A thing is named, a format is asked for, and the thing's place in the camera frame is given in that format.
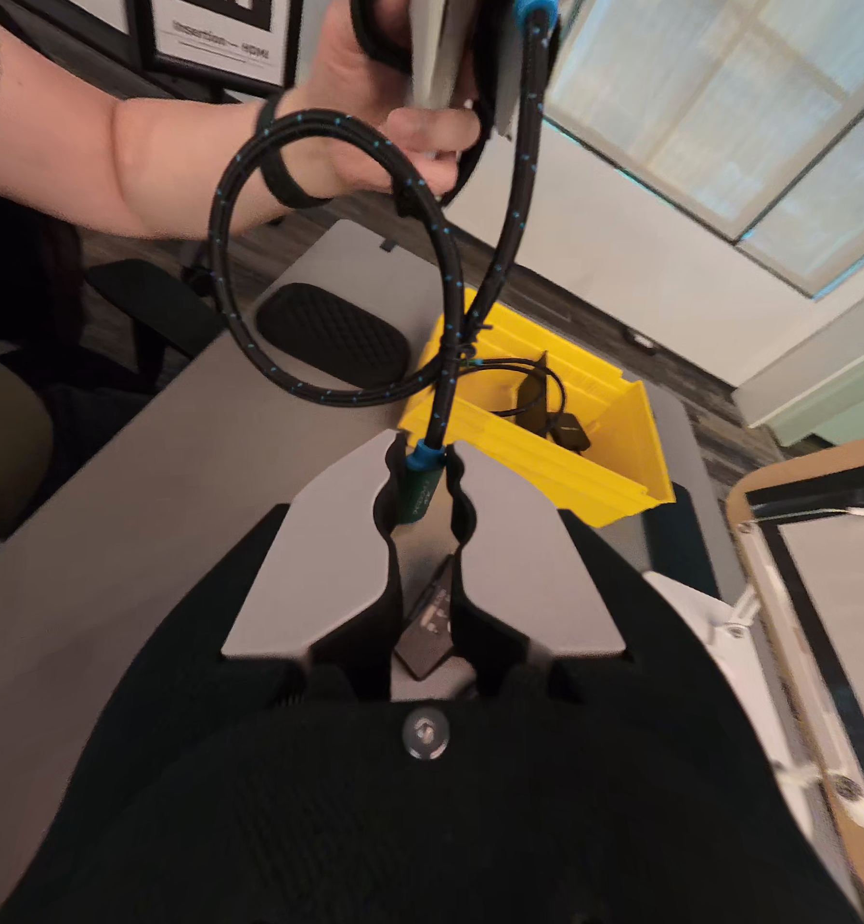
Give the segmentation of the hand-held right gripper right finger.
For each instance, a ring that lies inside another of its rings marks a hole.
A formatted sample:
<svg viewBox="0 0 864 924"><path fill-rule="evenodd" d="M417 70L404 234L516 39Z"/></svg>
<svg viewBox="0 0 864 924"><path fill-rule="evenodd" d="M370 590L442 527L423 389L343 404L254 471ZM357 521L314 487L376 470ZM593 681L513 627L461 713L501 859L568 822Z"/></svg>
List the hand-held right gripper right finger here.
<svg viewBox="0 0 864 924"><path fill-rule="evenodd" d="M554 503L466 441L449 446L454 604L523 645L529 662L610 657L625 641Z"/></svg>

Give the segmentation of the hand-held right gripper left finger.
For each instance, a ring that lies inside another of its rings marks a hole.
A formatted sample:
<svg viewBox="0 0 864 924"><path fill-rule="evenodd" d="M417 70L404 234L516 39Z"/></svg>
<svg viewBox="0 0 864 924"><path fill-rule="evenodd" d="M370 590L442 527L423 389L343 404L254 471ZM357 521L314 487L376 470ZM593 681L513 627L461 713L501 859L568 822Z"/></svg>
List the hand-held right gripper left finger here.
<svg viewBox="0 0 864 924"><path fill-rule="evenodd" d="M403 433L385 430L294 497L221 653L303 662L317 644L401 599L398 523Z"/></svg>

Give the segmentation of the black hdmi hub adapter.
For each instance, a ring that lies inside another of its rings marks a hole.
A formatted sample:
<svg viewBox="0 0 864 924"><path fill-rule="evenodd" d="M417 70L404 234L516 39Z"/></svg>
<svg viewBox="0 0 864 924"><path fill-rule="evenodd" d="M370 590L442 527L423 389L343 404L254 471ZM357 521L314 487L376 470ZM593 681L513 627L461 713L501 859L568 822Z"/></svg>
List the black hdmi hub adapter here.
<svg viewBox="0 0 864 924"><path fill-rule="evenodd" d="M411 679L425 681L453 654L450 606L455 555L438 565L415 601L393 653Z"/></svg>

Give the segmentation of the small black square usb hub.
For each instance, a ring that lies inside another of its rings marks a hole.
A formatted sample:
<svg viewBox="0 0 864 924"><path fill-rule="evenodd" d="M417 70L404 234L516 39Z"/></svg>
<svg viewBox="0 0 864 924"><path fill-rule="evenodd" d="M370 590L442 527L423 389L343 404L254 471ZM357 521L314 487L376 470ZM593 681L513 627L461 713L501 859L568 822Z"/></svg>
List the small black square usb hub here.
<svg viewBox="0 0 864 924"><path fill-rule="evenodd" d="M577 455L591 448L591 440L579 419L568 411L551 417L548 434L555 445Z"/></svg>

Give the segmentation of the yellow plastic bin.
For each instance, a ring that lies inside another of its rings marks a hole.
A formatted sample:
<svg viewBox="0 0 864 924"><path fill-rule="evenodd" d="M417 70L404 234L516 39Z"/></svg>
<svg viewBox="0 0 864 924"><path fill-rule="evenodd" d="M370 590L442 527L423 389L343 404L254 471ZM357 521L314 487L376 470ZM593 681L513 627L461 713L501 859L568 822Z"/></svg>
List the yellow plastic bin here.
<svg viewBox="0 0 864 924"><path fill-rule="evenodd" d="M581 455L553 443L551 417L574 414ZM445 445L466 441L593 527L674 502L646 387L537 322L495 305L462 364Z"/></svg>

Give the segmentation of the person's left forearm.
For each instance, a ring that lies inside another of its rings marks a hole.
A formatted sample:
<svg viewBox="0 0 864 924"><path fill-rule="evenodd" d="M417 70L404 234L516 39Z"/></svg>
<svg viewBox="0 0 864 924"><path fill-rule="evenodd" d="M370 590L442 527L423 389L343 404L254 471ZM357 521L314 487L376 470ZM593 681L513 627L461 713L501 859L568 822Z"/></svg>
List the person's left forearm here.
<svg viewBox="0 0 864 924"><path fill-rule="evenodd" d="M0 26L0 196L119 237L206 237L263 105L121 100Z"/></svg>

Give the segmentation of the person's left hand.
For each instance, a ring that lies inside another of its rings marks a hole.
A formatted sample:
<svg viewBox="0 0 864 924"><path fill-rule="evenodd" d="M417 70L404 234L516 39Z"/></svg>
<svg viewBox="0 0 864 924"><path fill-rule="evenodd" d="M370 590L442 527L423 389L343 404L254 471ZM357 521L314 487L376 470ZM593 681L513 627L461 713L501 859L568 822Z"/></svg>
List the person's left hand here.
<svg viewBox="0 0 864 924"><path fill-rule="evenodd" d="M471 108L477 97L471 53L464 53L445 108L409 105L410 85L405 75L372 61L362 51L349 2L331 2L309 76L284 96L276 115L327 109L355 117L390 138L424 177L430 191L443 199L458 183L461 156L481 135L478 116ZM297 187L315 200L359 191L391 191L387 172L342 141L308 138L287 145L281 156Z"/></svg>

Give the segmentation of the large grid window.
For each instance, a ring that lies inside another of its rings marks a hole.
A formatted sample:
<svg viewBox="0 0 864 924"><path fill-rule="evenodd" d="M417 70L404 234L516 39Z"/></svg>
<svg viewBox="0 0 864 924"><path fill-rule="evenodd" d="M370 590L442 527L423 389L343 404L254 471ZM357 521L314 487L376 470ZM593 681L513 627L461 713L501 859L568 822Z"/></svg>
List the large grid window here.
<svg viewBox="0 0 864 924"><path fill-rule="evenodd" d="M801 294L864 267L864 1L570 11L559 128Z"/></svg>

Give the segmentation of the black wristband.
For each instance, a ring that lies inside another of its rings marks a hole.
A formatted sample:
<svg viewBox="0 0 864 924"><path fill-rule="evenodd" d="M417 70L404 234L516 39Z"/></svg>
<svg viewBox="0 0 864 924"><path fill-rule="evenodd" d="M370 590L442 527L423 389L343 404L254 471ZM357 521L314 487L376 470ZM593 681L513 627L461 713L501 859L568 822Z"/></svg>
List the black wristband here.
<svg viewBox="0 0 864 924"><path fill-rule="evenodd" d="M264 136L270 130L269 127L277 119L278 107L286 95L287 88L281 88L266 97L256 117L256 136ZM314 209L332 201L331 198L312 196L299 184L287 167L283 147L268 149L262 157L260 172L273 198L292 211Z"/></svg>

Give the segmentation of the black framed white sign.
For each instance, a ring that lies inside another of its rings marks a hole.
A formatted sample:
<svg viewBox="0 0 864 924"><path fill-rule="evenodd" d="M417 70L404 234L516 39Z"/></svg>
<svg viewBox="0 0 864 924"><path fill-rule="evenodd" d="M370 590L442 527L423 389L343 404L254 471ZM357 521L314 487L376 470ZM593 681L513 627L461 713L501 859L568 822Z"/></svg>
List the black framed white sign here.
<svg viewBox="0 0 864 924"><path fill-rule="evenodd" d="M131 2L16 1L13 5L131 71L142 69Z"/></svg>
<svg viewBox="0 0 864 924"><path fill-rule="evenodd" d="M296 77L301 1L131 1L150 71L263 97Z"/></svg>

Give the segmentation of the black round fabric object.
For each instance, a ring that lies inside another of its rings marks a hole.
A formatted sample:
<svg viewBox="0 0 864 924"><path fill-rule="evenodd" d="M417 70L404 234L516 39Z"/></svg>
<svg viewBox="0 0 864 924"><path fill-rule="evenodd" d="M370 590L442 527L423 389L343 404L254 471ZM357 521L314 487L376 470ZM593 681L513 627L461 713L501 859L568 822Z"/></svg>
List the black round fabric object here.
<svg viewBox="0 0 864 924"><path fill-rule="evenodd" d="M412 367L410 344L399 329L314 284L279 287L254 318L272 347L355 387L398 383Z"/></svg>

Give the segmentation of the instruction sheet in plastic sleeve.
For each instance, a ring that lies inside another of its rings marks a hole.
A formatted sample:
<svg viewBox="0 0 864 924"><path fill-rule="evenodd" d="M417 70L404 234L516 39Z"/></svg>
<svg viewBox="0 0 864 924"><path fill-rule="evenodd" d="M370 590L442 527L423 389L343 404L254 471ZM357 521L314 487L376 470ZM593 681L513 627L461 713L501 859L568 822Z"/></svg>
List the instruction sheet in plastic sleeve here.
<svg viewBox="0 0 864 924"><path fill-rule="evenodd" d="M864 501L749 520L769 548L864 780Z"/></svg>

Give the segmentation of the black office chair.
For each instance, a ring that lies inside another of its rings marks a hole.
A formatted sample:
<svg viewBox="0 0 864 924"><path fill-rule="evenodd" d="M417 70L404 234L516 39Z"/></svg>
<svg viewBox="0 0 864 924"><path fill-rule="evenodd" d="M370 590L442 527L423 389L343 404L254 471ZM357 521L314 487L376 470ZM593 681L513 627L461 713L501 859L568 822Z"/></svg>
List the black office chair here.
<svg viewBox="0 0 864 924"><path fill-rule="evenodd" d="M86 286L129 318L134 372L82 344ZM168 349L193 360L223 329L215 310L153 263L87 268L74 225L0 197L0 363L34 390L148 397Z"/></svg>

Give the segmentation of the wooden display board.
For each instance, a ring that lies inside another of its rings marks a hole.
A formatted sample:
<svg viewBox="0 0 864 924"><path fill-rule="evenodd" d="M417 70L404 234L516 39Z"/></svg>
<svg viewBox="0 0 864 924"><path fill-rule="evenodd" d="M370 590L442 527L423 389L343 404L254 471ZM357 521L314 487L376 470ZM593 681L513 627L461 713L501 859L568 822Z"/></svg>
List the wooden display board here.
<svg viewBox="0 0 864 924"><path fill-rule="evenodd" d="M795 514L818 506L863 501L864 440L775 464L746 476L727 498L726 517L749 583L761 597L765 596L760 569L750 552L741 545L741 523L758 515ZM804 753L811 757L812 735L798 715L798 690L785 673L786 654L790 653L791 644L780 641L776 646L772 628L762 628L762 631L771 650L779 690L794 717ZM846 815L837 794L829 788L829 778L824 768L820 768L820 779L816 787L823 797L836 832L837 845L824 849L825 863L829 864L832 860L847 866L847 879L855 892L856 906L864 912L864 828Z"/></svg>

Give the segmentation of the person's olive trouser leg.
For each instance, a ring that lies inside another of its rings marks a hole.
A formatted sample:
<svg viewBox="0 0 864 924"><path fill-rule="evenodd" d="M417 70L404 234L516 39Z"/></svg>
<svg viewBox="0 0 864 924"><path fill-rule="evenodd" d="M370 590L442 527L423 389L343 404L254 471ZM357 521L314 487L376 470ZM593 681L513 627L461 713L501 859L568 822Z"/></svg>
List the person's olive trouser leg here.
<svg viewBox="0 0 864 924"><path fill-rule="evenodd" d="M0 544L22 523L53 454L53 426L41 399L0 363Z"/></svg>

